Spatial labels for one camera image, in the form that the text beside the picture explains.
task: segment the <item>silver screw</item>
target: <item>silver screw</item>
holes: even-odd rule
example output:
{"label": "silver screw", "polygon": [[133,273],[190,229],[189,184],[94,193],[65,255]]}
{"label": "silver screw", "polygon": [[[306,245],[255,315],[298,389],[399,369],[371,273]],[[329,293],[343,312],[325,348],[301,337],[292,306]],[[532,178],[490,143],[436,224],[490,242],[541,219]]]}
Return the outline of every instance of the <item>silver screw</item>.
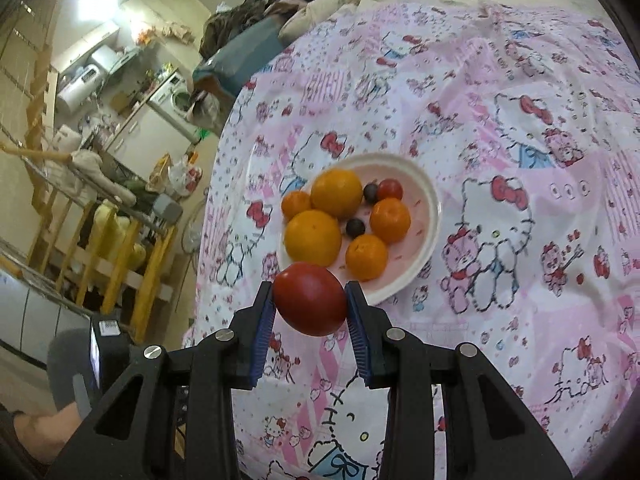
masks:
{"label": "silver screw", "polygon": [[393,341],[400,341],[404,339],[405,335],[404,330],[401,328],[393,327],[386,331],[386,336]]}
{"label": "silver screw", "polygon": [[147,359],[156,359],[157,357],[160,357],[160,354],[162,353],[162,348],[160,348],[158,345],[151,345],[145,348],[144,354],[145,357]]}
{"label": "silver screw", "polygon": [[231,341],[234,335],[234,331],[230,328],[221,328],[216,332],[216,339],[218,341]]}
{"label": "silver screw", "polygon": [[462,345],[460,345],[460,353],[464,357],[475,357],[478,354],[478,349],[476,345],[472,345],[471,343],[462,343]]}

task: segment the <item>hello kitty bedsheet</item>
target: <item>hello kitty bedsheet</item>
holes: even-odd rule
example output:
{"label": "hello kitty bedsheet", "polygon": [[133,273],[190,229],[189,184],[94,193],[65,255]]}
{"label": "hello kitty bedsheet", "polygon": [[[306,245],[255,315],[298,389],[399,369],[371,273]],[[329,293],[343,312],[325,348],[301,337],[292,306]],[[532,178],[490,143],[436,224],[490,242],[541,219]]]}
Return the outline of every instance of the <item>hello kitty bedsheet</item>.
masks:
{"label": "hello kitty bedsheet", "polygon": [[[400,153],[434,180],[444,216],[431,260],[380,307],[430,344],[478,345],[577,472],[638,380],[636,69],[615,30],[560,9],[343,8],[234,106],[185,345],[278,272],[283,194],[353,153]],[[424,432],[442,479],[437,388],[434,404]],[[308,338],[277,317],[234,417],[254,479],[377,477],[386,392],[357,378],[346,326]]]}

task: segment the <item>small red fruit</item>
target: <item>small red fruit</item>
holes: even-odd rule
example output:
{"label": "small red fruit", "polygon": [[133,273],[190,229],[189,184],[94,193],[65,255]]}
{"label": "small red fruit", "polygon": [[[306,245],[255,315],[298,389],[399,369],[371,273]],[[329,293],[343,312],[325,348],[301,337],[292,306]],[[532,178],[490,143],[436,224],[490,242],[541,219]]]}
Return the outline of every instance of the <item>small red fruit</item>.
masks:
{"label": "small red fruit", "polygon": [[402,185],[394,178],[386,178],[378,184],[378,200],[384,200],[385,198],[402,200],[403,195]]}
{"label": "small red fruit", "polygon": [[275,277],[273,303],[290,327],[315,337],[336,332],[347,317],[347,297],[338,279],[306,262],[291,264]]}

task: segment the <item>pink bowl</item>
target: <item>pink bowl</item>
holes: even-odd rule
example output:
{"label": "pink bowl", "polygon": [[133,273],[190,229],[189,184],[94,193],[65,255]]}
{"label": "pink bowl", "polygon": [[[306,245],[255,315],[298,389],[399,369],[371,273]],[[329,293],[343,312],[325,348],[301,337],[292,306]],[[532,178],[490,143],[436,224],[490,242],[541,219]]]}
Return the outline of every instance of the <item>pink bowl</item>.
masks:
{"label": "pink bowl", "polygon": [[[412,161],[399,155],[390,153],[353,155],[334,164],[331,168],[353,170],[363,186],[369,182],[394,178],[404,189],[402,202],[409,208],[412,219],[409,232],[401,242],[388,246],[389,260],[382,276],[360,284],[369,304],[381,303],[405,288],[431,257],[440,231],[440,200],[431,179],[424,171]],[[309,182],[303,189],[310,191],[311,185],[312,182]],[[371,209],[372,206],[363,202],[356,215],[365,223],[367,233],[371,233],[369,227]],[[344,232],[344,225],[345,222],[340,224],[342,232]],[[284,229],[283,222],[277,251],[280,269],[286,269],[293,263],[284,248]],[[355,279],[344,263],[344,255],[350,242],[349,237],[342,236],[340,255],[334,264],[328,267],[343,285]]]}

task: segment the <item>orange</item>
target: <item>orange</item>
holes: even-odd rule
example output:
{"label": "orange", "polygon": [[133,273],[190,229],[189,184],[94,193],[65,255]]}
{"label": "orange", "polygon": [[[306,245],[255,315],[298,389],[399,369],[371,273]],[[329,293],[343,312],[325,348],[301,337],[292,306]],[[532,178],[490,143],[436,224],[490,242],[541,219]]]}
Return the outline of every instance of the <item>orange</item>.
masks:
{"label": "orange", "polygon": [[397,198],[385,198],[371,211],[369,225],[376,236],[387,244],[402,240],[411,227],[409,209]]}
{"label": "orange", "polygon": [[341,245],[337,220],[317,209],[295,215],[284,231],[284,247],[295,262],[328,267],[338,257]]}
{"label": "orange", "polygon": [[311,197],[304,191],[291,191],[287,193],[280,203],[282,214],[288,222],[298,213],[311,209]]}
{"label": "orange", "polygon": [[380,277],[386,268],[388,251],[385,243],[374,235],[360,235],[349,244],[345,261],[347,269],[360,282]]}
{"label": "orange", "polygon": [[362,202],[362,183],[351,170],[329,170],[321,173],[311,187],[314,208],[348,220],[356,214]]}

